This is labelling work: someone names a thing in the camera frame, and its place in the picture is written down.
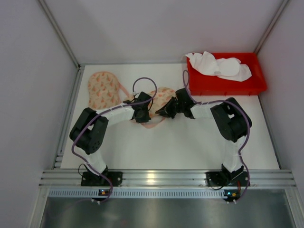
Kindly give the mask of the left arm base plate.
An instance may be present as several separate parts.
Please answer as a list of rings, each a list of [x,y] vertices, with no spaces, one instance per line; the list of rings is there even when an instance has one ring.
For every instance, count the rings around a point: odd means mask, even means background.
[[[120,171],[109,171],[106,178],[112,183],[114,187],[119,186],[123,180],[123,173]],[[97,176],[90,171],[86,171],[82,174],[81,186],[84,187],[99,187],[99,186],[110,186],[110,183]]]

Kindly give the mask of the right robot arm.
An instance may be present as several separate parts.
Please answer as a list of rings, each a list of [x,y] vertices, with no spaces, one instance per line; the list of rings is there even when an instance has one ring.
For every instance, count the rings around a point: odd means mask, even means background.
[[[246,168],[241,151],[248,142],[252,121],[237,100],[198,102],[184,89],[161,105],[155,113],[165,118],[174,118],[177,113],[190,119],[212,118],[225,139],[225,157],[222,172],[231,178],[239,175]]]

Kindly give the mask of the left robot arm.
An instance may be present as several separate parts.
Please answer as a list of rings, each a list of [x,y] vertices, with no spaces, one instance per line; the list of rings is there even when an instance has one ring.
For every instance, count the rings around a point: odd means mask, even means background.
[[[72,127],[69,138],[73,141],[71,152],[82,159],[85,166],[95,175],[102,175],[107,165],[102,158],[100,147],[107,127],[129,120],[145,123],[150,120],[148,106],[153,97],[145,92],[131,101],[125,101],[114,107],[82,111]]]

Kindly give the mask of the floral mesh laundry bag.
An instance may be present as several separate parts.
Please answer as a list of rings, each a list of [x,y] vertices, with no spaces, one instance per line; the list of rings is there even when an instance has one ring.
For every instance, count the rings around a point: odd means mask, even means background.
[[[176,93],[173,89],[168,87],[159,87],[156,96],[148,104],[150,120],[146,123],[141,123],[141,125],[147,129],[151,129],[163,122],[165,117],[159,116],[156,112],[162,109],[173,97],[176,97]]]

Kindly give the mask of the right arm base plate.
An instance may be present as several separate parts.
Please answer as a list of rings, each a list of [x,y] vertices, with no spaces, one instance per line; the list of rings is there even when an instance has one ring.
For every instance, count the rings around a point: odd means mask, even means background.
[[[249,181],[248,173],[230,173],[224,171],[209,171],[206,173],[206,181],[209,187],[245,187]]]

